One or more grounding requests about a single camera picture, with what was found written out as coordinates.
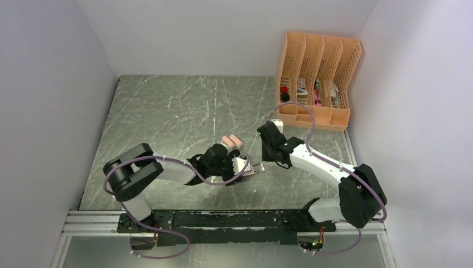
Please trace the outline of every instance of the plastic organizer compartment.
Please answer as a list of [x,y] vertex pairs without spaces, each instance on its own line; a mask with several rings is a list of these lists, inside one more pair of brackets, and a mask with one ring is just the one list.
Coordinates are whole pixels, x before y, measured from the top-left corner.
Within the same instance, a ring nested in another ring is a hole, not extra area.
[[[307,107],[315,116],[317,129],[344,131],[350,119],[347,91],[361,56],[358,39],[287,32],[276,74],[276,105],[281,103],[280,88],[286,86],[290,101]],[[297,82],[305,78],[307,95],[297,95]],[[313,91],[320,85],[320,102],[315,105]],[[339,91],[339,103],[332,105],[332,83]],[[311,127],[309,113],[297,105],[286,105],[277,111],[286,126]]]

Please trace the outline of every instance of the black mounting plate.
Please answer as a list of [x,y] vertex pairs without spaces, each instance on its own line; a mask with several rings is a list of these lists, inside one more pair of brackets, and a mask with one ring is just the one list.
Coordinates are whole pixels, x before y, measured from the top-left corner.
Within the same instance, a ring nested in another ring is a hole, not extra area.
[[[153,210],[159,228],[187,236],[191,243],[279,242],[298,245],[298,232],[335,232],[331,221],[317,223],[306,210]],[[118,233],[153,232],[138,227],[124,213],[120,215]],[[185,243],[179,236],[159,233],[157,246]]]

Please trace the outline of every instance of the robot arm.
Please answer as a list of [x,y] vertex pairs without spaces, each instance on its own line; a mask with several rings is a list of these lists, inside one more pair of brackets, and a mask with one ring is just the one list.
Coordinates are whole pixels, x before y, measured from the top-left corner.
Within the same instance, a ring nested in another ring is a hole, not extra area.
[[[151,150],[148,144],[139,144],[106,163],[103,172],[107,175],[121,163],[152,155],[159,156]],[[185,185],[202,183],[202,180],[192,170],[183,166],[182,163],[184,163],[192,165],[205,179],[210,176],[221,176],[224,181],[228,181],[241,172],[246,161],[244,157],[240,156],[239,150],[231,150],[216,143],[204,154],[195,155],[184,161],[147,159],[136,161],[134,166],[122,166],[110,176],[108,185],[112,189],[115,199],[123,203],[134,218],[147,225],[152,225],[154,219],[152,209],[142,192],[153,180],[171,180]],[[242,176],[225,185],[231,185],[241,179]]]
[[[355,227],[363,228],[381,209],[375,198],[352,175],[348,169],[360,176],[386,204],[386,197],[373,170],[362,164],[358,167],[343,164],[311,148],[313,156],[301,139],[291,137],[286,140],[282,134],[281,120],[272,120],[258,128],[262,139],[263,161],[273,161],[304,169],[338,190],[339,194],[330,199],[315,199],[309,202],[308,212],[316,222],[345,220]],[[328,162],[338,164],[334,167]]]

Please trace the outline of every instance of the marble tabletop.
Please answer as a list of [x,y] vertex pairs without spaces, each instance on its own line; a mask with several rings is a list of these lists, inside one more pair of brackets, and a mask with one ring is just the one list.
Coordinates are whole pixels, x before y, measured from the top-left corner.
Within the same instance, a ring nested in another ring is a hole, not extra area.
[[[274,108],[274,99],[274,77],[122,76],[79,209],[120,209],[118,202],[103,192],[102,167],[142,142],[159,154],[185,159],[234,134],[244,142],[242,153],[251,156],[252,164],[261,162],[256,129]],[[305,128],[284,128],[288,138],[304,138],[307,133]],[[343,132],[316,131],[310,144],[331,158],[351,161]],[[264,164],[265,173],[232,186],[185,186],[155,180],[144,193],[153,209],[301,208],[312,198],[336,194],[308,172]]]

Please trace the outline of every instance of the glass panel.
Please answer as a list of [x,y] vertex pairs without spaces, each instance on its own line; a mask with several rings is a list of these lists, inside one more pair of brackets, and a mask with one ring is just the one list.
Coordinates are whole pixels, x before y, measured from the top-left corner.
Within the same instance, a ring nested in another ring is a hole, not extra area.
[[[356,240],[356,235],[330,234],[323,250],[339,250]],[[277,243],[229,243],[191,245],[189,252],[169,260],[147,260],[131,255],[129,238],[73,237],[64,266],[82,267],[385,267],[376,235],[363,235],[351,251],[332,256],[312,256],[298,246]],[[177,253],[184,245],[155,247],[149,255]]]

